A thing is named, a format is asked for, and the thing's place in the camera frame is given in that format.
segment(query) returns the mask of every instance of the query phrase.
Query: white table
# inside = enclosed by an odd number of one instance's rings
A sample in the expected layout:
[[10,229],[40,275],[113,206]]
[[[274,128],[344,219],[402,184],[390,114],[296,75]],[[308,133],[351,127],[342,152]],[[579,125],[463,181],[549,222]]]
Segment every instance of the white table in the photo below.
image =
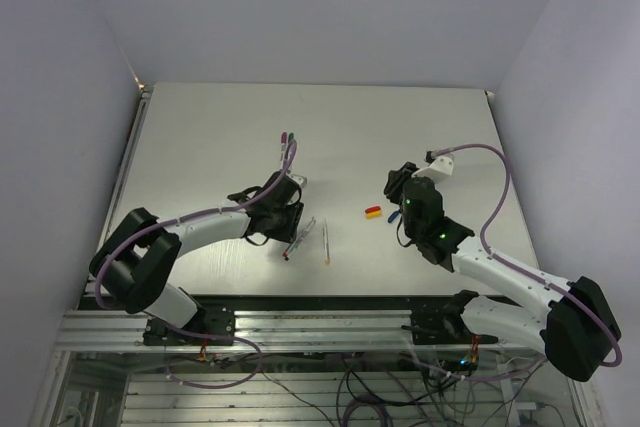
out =
[[[292,260],[284,245],[220,242],[179,259],[170,282],[191,294],[451,295],[486,286],[429,264],[396,241],[394,210],[382,194],[387,173],[422,164],[427,149],[467,142],[500,147],[482,90],[254,84],[155,86],[126,184],[119,222],[136,207],[175,216],[218,205],[227,194],[263,184],[278,168],[280,134],[295,132],[294,172],[305,175],[305,209],[320,225]],[[446,215],[476,232],[504,182],[500,161],[484,151],[456,155],[451,179],[438,185]],[[366,220],[380,205],[383,216]],[[324,263],[321,222],[329,225]],[[490,230],[496,248],[535,265],[512,192]]]

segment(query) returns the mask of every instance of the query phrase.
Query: gray wall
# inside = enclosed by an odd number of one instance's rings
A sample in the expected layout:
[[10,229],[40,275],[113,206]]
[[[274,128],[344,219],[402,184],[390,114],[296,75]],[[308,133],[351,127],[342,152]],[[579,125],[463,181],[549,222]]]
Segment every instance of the gray wall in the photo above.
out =
[[100,0],[144,83],[496,89],[548,0]]
[[0,7],[0,423],[22,426],[82,291],[137,85],[95,0]]
[[610,426],[638,425],[640,0],[551,0],[497,94],[540,265],[597,280],[622,324],[600,369]]

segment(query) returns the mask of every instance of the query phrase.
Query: marker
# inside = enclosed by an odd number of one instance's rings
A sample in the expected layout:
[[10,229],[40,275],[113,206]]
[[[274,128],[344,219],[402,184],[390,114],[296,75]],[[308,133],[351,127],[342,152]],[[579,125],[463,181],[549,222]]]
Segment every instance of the marker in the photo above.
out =
[[327,227],[327,219],[324,219],[322,226],[322,243],[324,244],[324,263],[329,265],[331,257],[329,256],[329,227]]
[[[289,144],[293,141],[293,132],[289,132],[289,140],[287,141],[287,148],[289,148]],[[291,169],[287,169],[287,174],[291,173]]]
[[287,133],[280,136],[280,170],[284,167],[284,153],[287,151]]
[[309,232],[311,232],[311,229],[313,229],[313,227],[315,225],[316,225],[316,218],[315,217],[311,217],[311,221],[309,221],[309,223],[304,228],[304,230],[302,232],[300,232],[300,234],[298,235],[296,240],[294,240],[293,243],[289,247],[287,247],[287,250],[285,250],[282,253],[282,256],[284,257],[284,260],[289,260],[289,257],[291,256],[291,254],[293,254],[293,252],[295,252],[295,250],[300,246],[300,244],[302,243],[304,238],[307,235],[309,235]]

